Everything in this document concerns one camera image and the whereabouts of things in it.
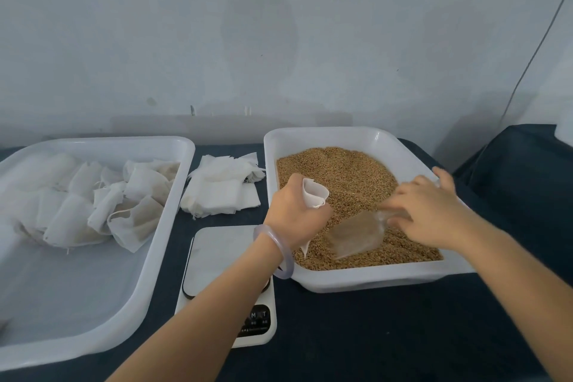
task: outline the pile of grain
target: pile of grain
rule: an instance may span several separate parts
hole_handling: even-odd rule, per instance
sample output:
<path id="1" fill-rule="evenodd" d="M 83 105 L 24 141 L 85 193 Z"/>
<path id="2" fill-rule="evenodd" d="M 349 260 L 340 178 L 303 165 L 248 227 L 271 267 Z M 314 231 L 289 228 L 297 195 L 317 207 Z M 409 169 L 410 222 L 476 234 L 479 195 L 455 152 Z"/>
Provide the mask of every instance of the pile of grain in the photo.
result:
<path id="1" fill-rule="evenodd" d="M 367 154 L 338 147 L 310 148 L 278 159 L 277 170 L 280 187 L 287 183 L 291 174 L 298 172 L 330 190 L 328 203 L 334 214 L 311 240 L 306 258 L 302 250 L 295 252 L 299 265 L 310 270 L 334 270 L 443 259 L 437 249 L 413 242 L 397 229 L 386 231 L 380 248 L 334 259 L 326 240 L 328 230 L 342 219 L 364 210 L 375 210 L 397 186 L 390 171 Z"/>

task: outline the lavender bangle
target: lavender bangle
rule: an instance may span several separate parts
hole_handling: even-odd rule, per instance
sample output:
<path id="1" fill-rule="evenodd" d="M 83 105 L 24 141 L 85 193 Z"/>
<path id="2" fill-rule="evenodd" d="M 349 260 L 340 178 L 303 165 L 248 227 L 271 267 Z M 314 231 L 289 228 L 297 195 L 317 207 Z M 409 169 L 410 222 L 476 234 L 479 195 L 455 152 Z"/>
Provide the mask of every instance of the lavender bangle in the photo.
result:
<path id="1" fill-rule="evenodd" d="M 277 269 L 275 270 L 275 277 L 280 279 L 288 279 L 292 276 L 292 272 L 295 271 L 295 259 L 292 258 L 292 252 L 287 245 L 279 238 L 273 229 L 268 225 L 257 225 L 254 227 L 253 232 L 253 240 L 255 240 L 259 234 L 266 234 L 268 235 L 278 246 L 278 249 L 281 250 L 283 255 L 286 267 L 285 270 Z"/>

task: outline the person's right arm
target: person's right arm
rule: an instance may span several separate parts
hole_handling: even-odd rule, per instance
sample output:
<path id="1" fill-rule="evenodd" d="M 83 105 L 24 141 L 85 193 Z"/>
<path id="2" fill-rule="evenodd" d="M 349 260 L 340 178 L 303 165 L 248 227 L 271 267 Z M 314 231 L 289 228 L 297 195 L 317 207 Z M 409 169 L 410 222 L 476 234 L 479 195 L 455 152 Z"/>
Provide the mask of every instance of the person's right arm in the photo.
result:
<path id="1" fill-rule="evenodd" d="M 440 187 L 426 177 L 400 185 L 381 207 L 404 209 L 391 226 L 426 246 L 459 252 L 500 301 L 555 381 L 573 375 L 573 289 L 455 196 L 452 177 L 434 168 Z"/>

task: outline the digital kitchen scale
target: digital kitchen scale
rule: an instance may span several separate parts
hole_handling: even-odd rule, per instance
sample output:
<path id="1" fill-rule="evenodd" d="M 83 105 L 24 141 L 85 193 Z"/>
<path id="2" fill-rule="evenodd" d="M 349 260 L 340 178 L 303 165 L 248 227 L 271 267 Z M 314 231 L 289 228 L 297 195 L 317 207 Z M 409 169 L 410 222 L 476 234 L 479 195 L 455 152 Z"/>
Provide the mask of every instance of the digital kitchen scale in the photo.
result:
<path id="1" fill-rule="evenodd" d="M 254 227 L 207 227 L 197 231 L 191 241 L 175 313 L 245 252 L 253 243 Z M 233 348 L 264 344 L 275 335 L 276 330 L 275 288 L 270 277 L 238 333 Z"/>

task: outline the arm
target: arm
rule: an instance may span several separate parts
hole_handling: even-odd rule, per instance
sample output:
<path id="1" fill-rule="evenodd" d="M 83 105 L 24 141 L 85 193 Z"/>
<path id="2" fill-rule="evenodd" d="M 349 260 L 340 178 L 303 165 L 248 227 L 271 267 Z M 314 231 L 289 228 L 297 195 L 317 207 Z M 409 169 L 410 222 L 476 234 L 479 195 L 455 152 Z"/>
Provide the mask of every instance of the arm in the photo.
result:
<path id="1" fill-rule="evenodd" d="M 410 219 L 390 225 L 413 241 L 459 252 L 500 301 L 551 378 L 573 373 L 573 289 L 511 236 L 463 206 L 452 177 L 434 168 L 440 188 L 418 176 L 398 187 L 383 208 L 403 208 Z"/>
<path id="2" fill-rule="evenodd" d="M 303 176 L 291 176 L 275 193 L 269 225 L 297 248 L 326 225 L 332 210 L 308 209 L 302 198 Z M 283 256 L 261 234 L 227 270 L 173 316 L 123 363 L 108 382 L 215 380 L 247 315 Z"/>

